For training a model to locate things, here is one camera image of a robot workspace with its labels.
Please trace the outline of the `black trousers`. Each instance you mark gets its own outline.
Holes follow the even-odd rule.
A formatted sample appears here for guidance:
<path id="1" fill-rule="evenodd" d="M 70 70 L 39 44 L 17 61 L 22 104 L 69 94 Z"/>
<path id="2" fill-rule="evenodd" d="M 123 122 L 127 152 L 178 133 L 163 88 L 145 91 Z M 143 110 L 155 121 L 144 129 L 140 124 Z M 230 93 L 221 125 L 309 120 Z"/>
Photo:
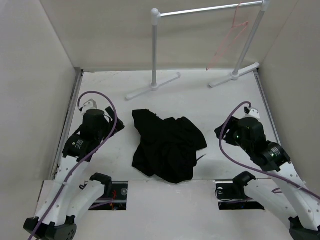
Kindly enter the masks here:
<path id="1" fill-rule="evenodd" d="M 192 180 L 197 152 L 208 146 L 203 133 L 186 117 L 161 119 L 148 109 L 133 110 L 132 117 L 140 134 L 132 167 L 172 184 Z"/>

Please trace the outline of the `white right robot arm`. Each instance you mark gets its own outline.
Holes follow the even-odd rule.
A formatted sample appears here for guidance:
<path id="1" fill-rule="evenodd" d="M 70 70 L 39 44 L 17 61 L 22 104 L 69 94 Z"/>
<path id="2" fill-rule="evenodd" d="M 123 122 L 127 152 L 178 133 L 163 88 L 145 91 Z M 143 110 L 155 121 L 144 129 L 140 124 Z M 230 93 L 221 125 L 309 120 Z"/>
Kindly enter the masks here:
<path id="1" fill-rule="evenodd" d="M 266 139 L 256 117 L 230 117 L 215 129 L 220 142 L 240 147 L 259 168 L 246 171 L 232 183 L 218 183 L 220 200 L 251 198 L 276 216 L 294 240 L 320 238 L 320 198 L 303 186 L 282 146 Z"/>

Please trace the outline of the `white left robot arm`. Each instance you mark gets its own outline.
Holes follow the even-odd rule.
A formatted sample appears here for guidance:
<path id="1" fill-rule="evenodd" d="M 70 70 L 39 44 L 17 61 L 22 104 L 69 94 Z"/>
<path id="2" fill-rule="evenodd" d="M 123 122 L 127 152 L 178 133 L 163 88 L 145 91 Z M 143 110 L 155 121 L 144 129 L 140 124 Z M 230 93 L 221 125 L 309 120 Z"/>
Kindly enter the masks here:
<path id="1" fill-rule="evenodd" d="M 38 240 L 72 240 L 77 223 L 98 199 L 112 195 L 112 178 L 102 173 L 93 174 L 81 192 L 79 180 L 93 155 L 124 129 L 113 107 L 105 110 L 81 108 L 82 124 L 68 138 L 52 189 L 34 217 L 27 218 L 23 228 L 29 238 Z"/>

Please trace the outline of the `white metal clothes rack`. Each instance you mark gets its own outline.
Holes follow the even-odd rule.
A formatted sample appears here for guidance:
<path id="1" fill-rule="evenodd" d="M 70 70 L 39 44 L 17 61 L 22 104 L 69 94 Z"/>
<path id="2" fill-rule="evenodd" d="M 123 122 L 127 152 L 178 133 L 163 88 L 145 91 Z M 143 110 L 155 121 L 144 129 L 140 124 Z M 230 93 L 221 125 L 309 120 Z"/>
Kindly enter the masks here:
<path id="1" fill-rule="evenodd" d="M 219 6 L 212 6 L 212 7 L 205 7 L 205 8 L 195 8 L 195 9 L 188 9 L 188 10 L 180 10 L 174 12 L 166 12 L 161 13 L 157 8 L 153 8 L 150 12 L 151 14 L 151 83 L 149 86 L 138 89 L 132 93 L 129 93 L 125 99 L 127 101 L 133 100 L 137 97 L 145 95 L 152 91 L 157 91 L 159 88 L 178 80 L 181 77 L 181 74 L 178 72 L 174 77 L 164 78 L 161 80 L 157 80 L 157 60 L 158 60 L 158 25 L 160 19 L 170 18 L 174 16 L 184 16 L 184 15 L 191 15 L 191 14 L 198 14 L 198 13 L 206 13 L 206 12 L 214 12 L 214 11 L 222 11 L 222 10 L 229 10 L 234 9 L 236 12 L 240 8 L 249 8 L 249 7 L 260 7 L 260 11 L 255 19 L 253 27 L 249 33 L 248 39 L 244 45 L 244 48 L 241 52 L 241 55 L 236 63 L 236 66 L 229 75 L 224 77 L 220 77 L 219 83 L 210 82 L 208 86 L 210 88 L 216 88 L 223 84 L 226 84 L 231 81 L 237 81 L 240 77 L 257 70 L 260 66 L 258 62 L 249 65 L 245 68 L 242 68 L 242 63 L 249 51 L 249 48 L 253 42 L 253 39 L 258 31 L 258 28 L 262 22 L 262 19 L 268 10 L 270 5 L 269 0 L 256 0 L 250 2 L 241 2 L 238 4 L 228 4 L 228 5 L 219 5 Z"/>

